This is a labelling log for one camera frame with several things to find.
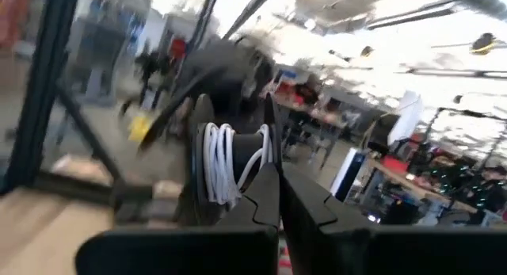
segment red object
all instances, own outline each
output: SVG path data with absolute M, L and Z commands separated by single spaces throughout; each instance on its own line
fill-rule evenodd
M 300 97 L 300 96 L 294 96 L 294 102 L 298 105 L 302 105 L 302 104 L 304 104 L 304 99 L 303 99 L 303 97 Z
M 277 94 L 289 94 L 292 92 L 292 86 L 287 82 L 280 82 L 280 85 L 276 89 Z
M 170 47 L 170 54 L 177 59 L 181 59 L 185 56 L 187 44 L 185 40 L 181 38 L 173 39 Z
M 20 39 L 29 0 L 0 0 L 0 47 L 11 48 Z
M 278 262 L 279 267 L 291 268 L 291 262 L 289 260 L 280 260 Z
M 395 173 L 406 173 L 409 166 L 409 163 L 401 162 L 390 155 L 383 158 L 382 164 Z

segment desk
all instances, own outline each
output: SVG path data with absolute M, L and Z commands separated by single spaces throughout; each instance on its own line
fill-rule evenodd
M 420 224 L 435 225 L 438 222 L 437 219 L 441 214 L 442 207 L 448 207 L 451 204 L 451 200 L 446 196 L 419 187 L 412 181 L 407 180 L 406 174 L 404 173 L 398 173 L 388 169 L 382 163 L 374 159 L 369 159 L 366 163 L 368 166 L 373 168 L 373 171 L 360 200 L 361 204 L 364 204 L 367 199 L 371 198 L 373 191 L 383 181 L 390 181 L 392 183 L 399 184 L 416 200 L 426 200 L 429 202 L 429 210 L 427 211 L 425 218 L 421 220 Z M 377 172 L 381 172 L 385 177 L 379 175 Z M 454 202 L 452 209 L 469 213 L 477 212 L 476 208 L 459 201 Z
M 393 170 L 386 168 L 382 163 L 380 163 L 374 159 L 369 159 L 367 161 L 367 164 L 369 166 L 373 167 L 374 170 L 378 170 L 378 171 L 382 172 L 384 175 L 386 175 L 387 176 L 386 179 L 388 181 L 391 181 L 396 184 L 400 184 L 401 186 L 403 186 L 403 188 L 408 189 L 410 191 L 410 193 L 418 200 L 427 199 L 430 201 L 438 201 L 444 205 L 451 204 L 451 199 L 449 199 L 448 197 L 441 195 L 439 193 L 429 191 L 429 190 L 424 189 L 422 187 L 419 187 L 418 185 L 415 185 L 412 181 L 407 180 L 406 174 L 400 174 L 400 173 L 394 172 Z M 470 205 L 464 204 L 460 201 L 455 201 L 452 208 L 464 210 L 464 211 L 471 212 L 471 213 L 477 212 L 477 208 L 473 208 Z
M 280 105 L 283 109 L 286 109 L 287 112 L 282 112 L 282 123 L 284 125 L 288 124 L 288 115 L 290 111 L 296 111 L 296 112 L 302 112 L 306 113 L 309 117 L 311 117 L 314 120 L 317 120 L 320 124 L 320 128 L 316 128 L 313 125 L 305 124 L 302 126 L 302 131 L 307 132 L 310 135 L 317 136 L 319 139 L 328 139 L 330 141 L 330 144 L 327 146 L 317 146 L 316 148 L 312 148 L 312 153 L 310 159 L 313 159 L 320 148 L 324 148 L 326 150 L 326 153 L 324 154 L 324 159 L 322 160 L 322 163 L 320 165 L 320 169 L 324 167 L 324 165 L 327 162 L 327 159 L 330 157 L 331 152 L 333 151 L 334 146 L 336 145 L 336 142 L 340 138 L 340 132 L 334 131 L 333 129 L 327 129 L 329 127 L 331 128 L 338 128 L 342 130 L 347 126 L 346 122 L 341 121 L 341 115 L 340 114 L 332 114 L 332 113 L 326 113 L 322 110 L 313 109 L 309 111 L 308 107 L 306 105 L 297 105 L 293 101 L 290 101 L 287 98 L 284 97 L 275 97 L 275 101 L 278 105 Z M 288 127 L 288 134 L 291 133 L 291 127 L 294 124 L 289 124 Z
M 298 105 L 293 101 L 290 101 L 287 98 L 284 97 L 276 97 L 275 101 L 278 105 L 284 107 L 285 109 L 288 109 L 289 111 L 296 111 L 296 112 L 305 112 L 313 119 L 318 120 L 319 122 L 322 122 L 324 124 L 332 125 L 334 127 L 343 129 L 345 126 L 347 126 L 347 123 L 341 120 L 341 114 L 340 113 L 326 113 L 319 109 L 313 109 L 309 110 L 307 105 Z

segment workbench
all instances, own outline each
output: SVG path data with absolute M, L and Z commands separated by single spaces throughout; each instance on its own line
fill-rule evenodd
M 452 202 L 450 198 L 428 189 L 424 189 L 413 183 L 411 180 L 408 180 L 406 178 L 406 173 L 393 171 L 375 159 L 368 159 L 365 165 L 372 168 L 372 172 L 366 186 L 364 187 L 364 192 L 360 199 L 361 204 L 364 204 L 367 199 L 370 199 L 377 186 L 384 181 L 400 185 L 413 199 L 417 201 L 425 201 L 429 203 L 429 209 L 422 222 L 427 223 L 435 221 L 441 214 L 443 208 L 447 208 Z M 477 208 L 471 207 L 469 204 L 465 204 L 460 201 L 454 201 L 452 209 L 469 213 L 477 212 Z M 483 225 L 486 224 L 486 221 L 487 217 L 484 219 Z
M 325 150 L 324 159 L 320 165 L 320 169 L 322 169 L 325 166 L 327 159 L 331 156 L 331 152 L 333 151 L 336 142 L 340 139 L 341 130 L 347 126 L 347 123 L 341 120 L 341 114 L 328 113 L 321 109 L 309 110 L 308 106 L 298 105 L 284 97 L 275 97 L 275 101 L 280 106 L 280 118 L 282 124 L 289 127 L 288 134 L 291 133 L 291 127 L 295 125 L 291 124 L 291 121 L 289 120 L 289 114 L 291 111 L 306 113 L 312 119 L 317 120 L 319 127 L 311 124 L 304 124 L 301 130 L 312 136 L 317 136 L 319 139 L 328 139 L 330 141 L 328 145 L 319 145 L 316 148 L 312 148 L 310 161 L 317 155 L 319 149 L 323 148 Z

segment yellow object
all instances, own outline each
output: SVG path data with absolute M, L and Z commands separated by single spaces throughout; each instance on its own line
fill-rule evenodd
M 147 116 L 136 116 L 130 123 L 129 140 L 141 142 L 148 133 L 151 126 L 151 120 Z
M 471 49 L 470 50 L 470 53 L 478 53 L 478 54 L 483 54 L 483 55 L 486 55 L 488 53 L 490 53 L 491 49 L 493 49 L 493 47 L 496 45 L 497 43 L 495 41 L 493 41 L 491 44 L 489 45 L 486 45 L 485 47 L 483 48 L 479 48 L 479 49 Z

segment white cable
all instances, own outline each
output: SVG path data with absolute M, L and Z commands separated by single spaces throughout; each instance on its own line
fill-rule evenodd
M 262 148 L 250 157 L 236 184 L 232 157 L 234 130 L 229 124 L 222 124 L 220 128 L 213 123 L 206 124 L 203 161 L 209 201 L 234 206 L 241 197 L 239 190 L 245 184 L 255 162 L 261 159 L 259 169 L 266 163 L 273 162 L 273 142 L 269 136 L 269 126 L 263 124 L 257 133 L 262 135 Z

